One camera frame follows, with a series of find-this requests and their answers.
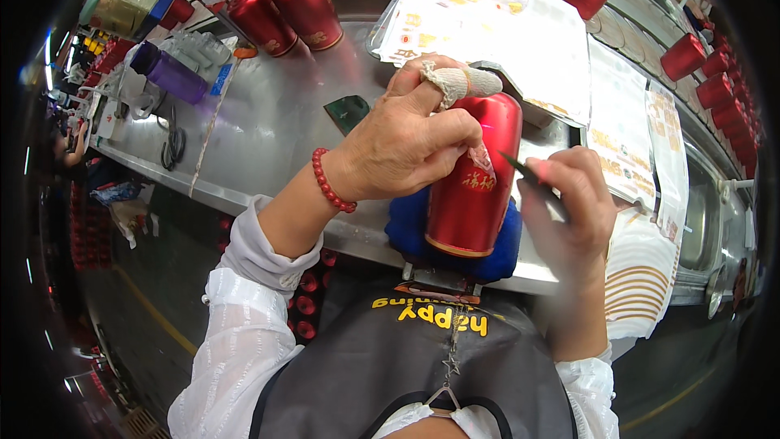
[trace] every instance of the hand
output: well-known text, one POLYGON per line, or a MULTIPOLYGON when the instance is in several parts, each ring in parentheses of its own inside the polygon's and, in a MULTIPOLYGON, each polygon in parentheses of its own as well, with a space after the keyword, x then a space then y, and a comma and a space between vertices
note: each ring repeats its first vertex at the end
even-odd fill
POLYGON ((479 121, 464 109, 429 117, 442 91, 420 80, 423 60, 436 68, 465 67, 435 54, 408 61, 390 80, 374 110, 341 145, 322 156, 328 183, 342 200, 407 196, 447 176, 455 161, 482 141, 479 121))
POLYGON ((686 2, 686 5, 690 9, 690 11, 693 13, 693 16, 697 18, 700 21, 704 21, 704 12, 701 11, 701 8, 696 4, 696 2, 693 2, 693 0, 688 0, 686 2))
POLYGON ((586 288, 600 279, 603 285, 604 256, 617 209, 601 173, 598 155, 576 146, 558 151, 546 161, 528 158, 526 165, 561 192, 570 215, 568 224, 553 221, 544 201, 526 182, 518 180, 522 220, 539 256, 561 280, 586 288))

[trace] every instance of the sleeve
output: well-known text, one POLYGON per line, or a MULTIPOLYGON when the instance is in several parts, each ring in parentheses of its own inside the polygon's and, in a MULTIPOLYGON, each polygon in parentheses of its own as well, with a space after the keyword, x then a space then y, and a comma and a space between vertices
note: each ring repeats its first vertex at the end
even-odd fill
POLYGON ((314 248, 303 256, 290 259, 276 254, 258 223, 258 212, 271 200, 271 197, 255 196, 249 201, 247 210, 236 217, 230 230, 230 244, 217 268, 232 269, 240 277, 256 281, 277 290, 284 298, 290 298, 303 272, 313 267, 320 258, 322 234, 314 248))
POLYGON ((611 410, 615 397, 612 344, 595 358, 555 364, 574 412, 580 439, 618 439, 618 415, 611 410))
POLYGON ((254 197, 239 215, 225 255, 209 274, 206 337, 190 385, 168 411, 175 439, 247 437, 263 387, 303 349, 287 327, 287 301, 319 259, 322 236, 299 258, 274 254, 257 218, 269 200, 254 197))

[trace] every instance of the sink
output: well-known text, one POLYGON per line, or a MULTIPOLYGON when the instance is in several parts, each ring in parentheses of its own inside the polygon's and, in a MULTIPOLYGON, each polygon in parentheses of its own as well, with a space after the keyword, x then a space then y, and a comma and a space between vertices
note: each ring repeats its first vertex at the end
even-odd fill
POLYGON ((715 180, 688 156, 688 210, 682 233, 679 263, 683 268, 704 271, 712 267, 720 232, 721 204, 715 180))

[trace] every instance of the black apron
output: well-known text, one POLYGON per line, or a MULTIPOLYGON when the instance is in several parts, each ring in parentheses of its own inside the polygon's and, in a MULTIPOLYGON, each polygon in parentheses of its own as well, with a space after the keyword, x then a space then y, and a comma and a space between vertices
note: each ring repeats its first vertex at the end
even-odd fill
MULTIPOLYGON (((324 310, 320 334, 260 394, 250 439, 370 439, 391 414, 426 402, 445 382, 461 407, 488 409, 502 439, 576 437, 543 338, 503 294, 486 290, 467 305, 390 285, 363 292, 332 322, 323 323, 324 310)), ((446 393, 431 407, 455 409, 446 393)))

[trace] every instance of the factory floor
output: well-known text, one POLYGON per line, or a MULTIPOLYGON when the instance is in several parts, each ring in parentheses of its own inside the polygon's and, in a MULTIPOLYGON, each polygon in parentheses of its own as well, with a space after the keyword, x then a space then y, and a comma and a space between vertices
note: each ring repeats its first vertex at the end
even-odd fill
MULTIPOLYGON (((160 185, 150 212, 159 216, 158 236, 138 236, 131 250, 115 230, 113 268, 80 278, 93 321, 139 399, 165 424, 205 335, 208 308, 200 297, 229 218, 160 185)), ((713 320, 702 306, 669 308, 651 339, 639 339, 613 364, 620 436, 685 437, 728 383, 738 333, 730 303, 713 320)))

